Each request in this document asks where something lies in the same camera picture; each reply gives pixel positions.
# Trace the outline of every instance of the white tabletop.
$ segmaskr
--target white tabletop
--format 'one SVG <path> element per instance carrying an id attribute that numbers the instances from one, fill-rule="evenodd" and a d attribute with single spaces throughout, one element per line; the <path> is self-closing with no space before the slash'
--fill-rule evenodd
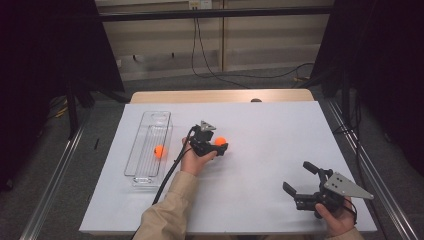
<path id="1" fill-rule="evenodd" d="M 181 149 L 181 138 L 201 120 L 217 127 L 214 136 L 224 136 L 229 143 L 225 155 L 208 163 L 199 176 L 187 229 L 191 234 L 323 233 L 325 222 L 313 212 L 296 210 L 283 182 L 298 193 L 318 191 L 318 176 L 302 167 L 304 161 L 353 180 L 317 102 L 129 104 L 80 231 L 133 233 L 150 207 L 155 193 L 135 190 L 124 176 L 145 111 L 172 114 L 167 169 Z M 356 227 L 376 231 L 364 201 L 353 202 L 358 210 Z"/>

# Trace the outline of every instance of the black cable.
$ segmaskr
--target black cable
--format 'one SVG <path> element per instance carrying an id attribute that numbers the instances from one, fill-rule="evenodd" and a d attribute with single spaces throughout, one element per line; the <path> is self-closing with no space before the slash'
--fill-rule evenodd
<path id="1" fill-rule="evenodd" d="M 194 69 L 194 63 L 193 63 L 194 62 L 194 57 L 193 56 L 194 56 L 194 50 L 196 48 L 196 36 L 197 36 L 196 33 L 197 33 L 197 29 L 199 29 L 199 41 L 200 41 L 200 45 L 201 45 L 201 48 L 202 48 L 203 58 L 205 60 L 206 66 L 207 66 L 209 72 L 212 74 L 212 76 L 202 76 L 202 75 L 199 75 L 198 73 L 196 73 L 196 71 Z M 279 75 L 275 75 L 275 76 L 255 76 L 255 75 L 247 75 L 247 74 L 216 74 L 216 73 L 212 72 L 212 70 L 210 69 L 209 64 L 208 64 L 208 61 L 207 61 L 206 56 L 205 56 L 205 51 L 204 51 L 204 47 L 203 47 L 202 36 L 201 36 L 201 32 L 200 32 L 199 19 L 195 19 L 194 20 L 194 40 L 193 40 L 193 51 L 192 51 L 192 54 L 191 54 L 191 68 L 193 70 L 193 73 L 196 76 L 198 76 L 198 77 L 201 77 L 201 78 L 217 78 L 217 79 L 219 79 L 221 81 L 224 81 L 224 82 L 232 83 L 232 84 L 235 84 L 235 85 L 244 87 L 244 88 L 249 88 L 249 87 L 246 87 L 246 86 L 244 86 L 242 84 L 238 84 L 238 83 L 235 83 L 235 82 L 232 82 L 232 81 L 228 81 L 228 80 L 225 80 L 225 79 L 222 79 L 222 78 L 219 78 L 219 77 L 247 77 L 247 78 L 273 79 L 273 78 L 279 78 L 279 77 L 287 76 L 287 75 L 289 75 L 289 74 L 291 74 L 293 72 L 296 72 L 297 73 L 297 71 L 301 67 L 308 66 L 308 65 L 314 65 L 314 63 L 303 63 L 303 64 L 297 66 L 295 69 L 293 69 L 293 70 L 291 70 L 289 72 L 286 72 L 286 73 L 283 73 L 283 74 L 279 74 Z"/>
<path id="2" fill-rule="evenodd" d="M 358 169 L 359 178 L 360 178 L 360 180 L 362 182 L 362 186 L 365 189 L 365 191 L 368 191 L 368 188 L 367 188 L 366 183 L 365 183 L 365 180 L 364 180 L 364 176 L 362 174 L 361 164 L 360 164 L 360 161 L 359 161 L 359 159 L 360 159 L 360 153 L 359 153 L 359 151 L 360 151 L 360 146 L 361 146 L 361 142 L 359 140 L 360 139 L 359 124 L 360 124 L 360 122 L 362 120 L 362 113 L 361 113 L 361 100 L 360 100 L 360 97 L 359 97 L 358 92 L 356 92 L 356 97 L 355 97 L 355 112 L 356 112 L 355 113 L 355 121 L 356 121 L 356 124 L 357 124 L 357 128 L 356 128 L 356 146 L 355 146 L 356 167 Z M 374 203 L 372 201 L 369 201 L 369 203 L 370 203 L 370 206 L 371 206 L 371 208 L 372 208 L 372 210 L 373 210 L 373 212 L 375 214 L 375 217 L 377 218 L 378 225 L 380 225 L 381 232 L 384 235 L 384 239 L 387 240 L 388 238 L 387 238 L 386 230 L 384 229 L 383 224 L 381 224 L 381 219 L 380 219 L 379 214 L 377 213 L 377 210 L 376 210 L 376 208 L 374 206 Z"/>
<path id="3" fill-rule="evenodd" d="M 185 146 L 187 145 L 187 143 L 189 141 L 189 138 L 190 138 L 190 135 L 191 135 L 191 133 L 193 131 L 194 131 L 194 129 L 191 128 L 190 131 L 188 132 L 187 137 L 186 137 L 186 140 L 184 141 L 183 147 L 181 148 L 180 154 L 178 154 L 177 159 L 174 160 L 174 164 L 172 164 L 171 169 L 169 169 L 168 173 L 166 174 L 165 178 L 163 179 L 162 184 L 159 187 L 159 190 L 158 190 L 158 192 L 156 194 L 155 199 L 153 200 L 152 205 L 155 205 L 159 201 L 160 195 L 162 194 L 163 189 L 165 188 L 165 185 L 168 182 L 169 178 L 171 177 L 172 173 L 174 172 L 175 168 L 180 163 L 180 161 L 183 158 L 184 154 L 186 154 L 188 152 L 188 150 L 191 150 L 191 148 L 190 148 L 187 151 L 184 151 Z"/>
<path id="4" fill-rule="evenodd" d="M 231 83 L 231 84 L 237 85 L 237 86 L 242 87 L 242 88 L 250 89 L 249 87 L 244 86 L 243 84 L 239 84 L 239 83 L 236 83 L 236 82 L 232 82 L 232 81 L 228 81 L 228 80 L 222 79 L 222 78 L 220 78 L 219 76 L 217 76 L 216 74 L 214 74 L 212 72 L 212 70 L 209 67 L 208 61 L 206 59 L 205 51 L 204 51 L 204 48 L 203 48 L 202 37 L 201 37 L 201 33 L 200 33 L 199 19 L 197 19 L 197 18 L 194 19 L 193 51 L 191 53 L 191 69 L 193 70 L 194 75 L 196 75 L 198 77 L 201 77 L 201 78 L 209 78 L 209 77 L 204 77 L 204 76 L 201 76 L 201 75 L 197 74 L 196 71 L 194 70 L 194 60 L 193 60 L 193 58 L 194 58 L 194 50 L 196 48 L 197 28 L 199 28 L 199 40 L 200 40 L 200 46 L 202 48 L 203 59 L 205 60 L 206 67 L 208 68 L 209 72 L 212 74 L 212 76 L 209 76 L 209 77 L 214 77 L 214 78 L 216 78 L 219 81 L 226 82 L 226 83 Z"/>
<path id="5" fill-rule="evenodd" d="M 354 223 L 354 225 L 356 225 L 356 220 L 358 219 L 358 211 L 356 210 L 356 206 L 355 206 L 355 204 L 352 203 L 352 201 L 347 200 L 346 198 L 345 198 L 345 201 L 350 203 L 350 205 L 352 205 L 352 208 L 354 209 L 354 210 L 352 210 L 352 209 L 343 205 L 343 208 L 353 215 L 353 223 Z"/>

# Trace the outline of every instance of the hand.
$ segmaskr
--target hand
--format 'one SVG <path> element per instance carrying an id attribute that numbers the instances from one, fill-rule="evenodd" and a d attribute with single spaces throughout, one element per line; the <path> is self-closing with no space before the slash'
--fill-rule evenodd
<path id="1" fill-rule="evenodd" d="M 352 209 L 352 204 L 350 203 L 351 198 L 346 197 L 345 199 L 348 201 L 345 200 L 344 205 L 347 208 Z M 315 209 L 327 222 L 327 233 L 331 237 L 342 235 L 352 230 L 355 226 L 353 214 L 344 208 L 341 208 L 336 213 L 332 214 L 324 205 L 317 203 L 315 205 Z"/>
<path id="2" fill-rule="evenodd" d="M 194 176 L 199 175 L 205 164 L 212 160 L 217 154 L 216 151 L 212 151 L 202 157 L 199 157 L 193 149 L 191 149 L 189 143 L 185 146 L 184 152 L 185 154 L 181 160 L 181 171 L 193 174 Z"/>

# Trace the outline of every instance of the orange ball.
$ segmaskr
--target orange ball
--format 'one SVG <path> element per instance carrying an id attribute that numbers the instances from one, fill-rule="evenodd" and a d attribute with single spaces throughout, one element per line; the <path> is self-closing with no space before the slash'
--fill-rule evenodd
<path id="1" fill-rule="evenodd" d="M 153 150 L 153 154 L 155 155 L 155 157 L 160 159 L 161 157 L 166 155 L 166 148 L 162 145 L 157 145 L 155 147 L 155 150 Z"/>
<path id="2" fill-rule="evenodd" d="M 222 146 L 226 143 L 227 143 L 227 140 L 225 140 L 225 138 L 223 138 L 223 137 L 217 137 L 215 139 L 215 145 L 217 145 L 217 146 Z"/>

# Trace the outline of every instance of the metal frame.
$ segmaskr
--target metal frame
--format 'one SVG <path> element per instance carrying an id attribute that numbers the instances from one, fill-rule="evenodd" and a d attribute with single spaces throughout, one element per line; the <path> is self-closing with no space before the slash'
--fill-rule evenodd
<path id="1" fill-rule="evenodd" d="M 164 19 L 190 19 L 190 18 L 223 18 L 223 17 L 258 17 L 258 16 L 283 16 L 283 15 L 317 15 L 330 14 L 332 6 L 312 7 L 286 7 L 286 8 L 247 8 L 247 9 L 213 9 L 213 10 L 180 10 L 160 12 L 134 12 L 134 13 L 101 13 L 99 16 L 71 16 L 77 21 L 141 21 Z"/>
<path id="2" fill-rule="evenodd" d="M 328 101 L 329 107 L 334 114 L 334 117 L 338 124 L 341 126 L 343 131 L 346 131 L 345 137 L 349 142 L 352 150 L 356 152 L 356 144 L 358 137 L 353 131 L 349 131 L 348 126 L 345 125 L 342 117 L 342 111 L 339 105 L 335 100 Z M 370 180 L 374 190 L 377 193 L 377 196 L 381 200 L 382 204 L 386 208 L 387 213 L 389 214 L 392 222 L 395 224 L 399 234 L 402 236 L 402 239 L 419 239 L 415 233 L 407 215 L 403 212 L 399 204 L 396 202 L 395 198 L 387 188 L 383 179 L 380 177 L 377 169 L 374 167 L 370 157 L 362 146 L 359 146 L 358 149 L 360 164 L 368 179 Z"/>
<path id="3" fill-rule="evenodd" d="M 65 175 L 64 173 L 66 172 L 69 163 L 72 161 L 72 157 L 78 146 L 79 140 L 81 139 L 85 126 L 88 123 L 90 113 L 91 109 L 85 110 L 80 127 L 77 129 L 73 138 L 68 140 L 68 144 L 66 145 L 65 151 L 59 160 L 56 170 L 54 171 L 53 176 L 37 205 L 37 208 L 34 210 L 30 220 L 25 226 L 25 229 L 19 238 L 20 240 L 37 239 L 50 207 L 53 204 L 55 195 L 62 183 L 63 176 Z"/>

